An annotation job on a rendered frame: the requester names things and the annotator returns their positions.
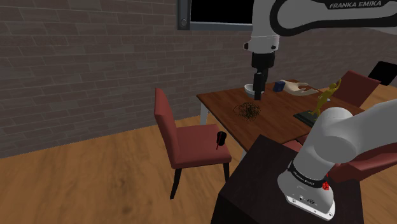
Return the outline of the brown wooden table, white legs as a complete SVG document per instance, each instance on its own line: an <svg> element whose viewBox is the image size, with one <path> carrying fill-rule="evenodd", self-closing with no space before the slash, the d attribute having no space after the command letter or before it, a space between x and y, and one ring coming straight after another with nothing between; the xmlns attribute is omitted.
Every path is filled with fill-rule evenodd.
<svg viewBox="0 0 397 224"><path fill-rule="evenodd" d="M259 135L281 144L307 135L311 128L294 115L313 110L322 92L295 96L285 91L273 92L274 85L266 84L259 101L248 96L243 87L198 94L201 102L200 123L205 124L207 114L211 113L245 151L250 149ZM253 121L237 114L237 107L245 102L252 102L260 108L259 115Z"/></svg>

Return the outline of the beige hand figure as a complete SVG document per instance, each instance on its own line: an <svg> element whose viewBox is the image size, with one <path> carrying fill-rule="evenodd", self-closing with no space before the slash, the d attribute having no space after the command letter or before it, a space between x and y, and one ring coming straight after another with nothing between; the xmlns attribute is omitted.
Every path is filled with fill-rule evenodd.
<svg viewBox="0 0 397 224"><path fill-rule="evenodd" d="M302 83L302 82L291 82L291 81L286 81L286 80L281 80L285 82L283 90L291 95L295 96L306 96L306 95L312 95L315 93L318 93L318 90L310 88L307 89L309 86L308 83Z"/></svg>

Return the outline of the red upholstered chair, black legs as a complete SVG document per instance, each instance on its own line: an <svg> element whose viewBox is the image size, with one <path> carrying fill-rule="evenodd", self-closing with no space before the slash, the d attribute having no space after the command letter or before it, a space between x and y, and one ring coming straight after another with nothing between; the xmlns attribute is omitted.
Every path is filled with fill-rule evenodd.
<svg viewBox="0 0 397 224"><path fill-rule="evenodd" d="M217 125L177 127L167 97L160 88L155 89L154 117L175 170L170 199L175 197L183 169L221 164L225 179L229 179L232 156L226 144L216 149L217 133L221 131Z"/></svg>

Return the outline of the golden figure on dark base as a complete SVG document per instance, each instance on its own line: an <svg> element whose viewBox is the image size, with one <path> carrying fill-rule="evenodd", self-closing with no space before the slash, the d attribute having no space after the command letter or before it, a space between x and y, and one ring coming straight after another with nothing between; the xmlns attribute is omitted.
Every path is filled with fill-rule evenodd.
<svg viewBox="0 0 397 224"><path fill-rule="evenodd" d="M321 107L328 101L328 98L334 94L335 91L338 90L342 79L339 79L338 83L332 83L329 85L328 90L324 91L317 100L316 107L313 111L308 110L301 113L297 113L293 115L295 118L305 123L309 127L312 127L316 120L319 118L321 112Z"/></svg>

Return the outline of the grey framed dark window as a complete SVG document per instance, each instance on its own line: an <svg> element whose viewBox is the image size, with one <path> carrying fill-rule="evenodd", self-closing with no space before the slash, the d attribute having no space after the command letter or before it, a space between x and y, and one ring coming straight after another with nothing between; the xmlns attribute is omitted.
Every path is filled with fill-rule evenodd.
<svg viewBox="0 0 397 224"><path fill-rule="evenodd" d="M180 31L251 31L254 0L176 0Z"/></svg>

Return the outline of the dark robot stand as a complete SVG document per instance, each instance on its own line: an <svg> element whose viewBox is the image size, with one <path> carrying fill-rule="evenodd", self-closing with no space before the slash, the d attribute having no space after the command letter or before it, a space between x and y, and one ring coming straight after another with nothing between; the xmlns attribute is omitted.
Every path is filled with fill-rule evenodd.
<svg viewBox="0 0 397 224"><path fill-rule="evenodd" d="M296 152L265 136L252 147L220 190L211 224L364 224L360 183L330 181L336 213L323 220L286 200L277 178Z"/></svg>

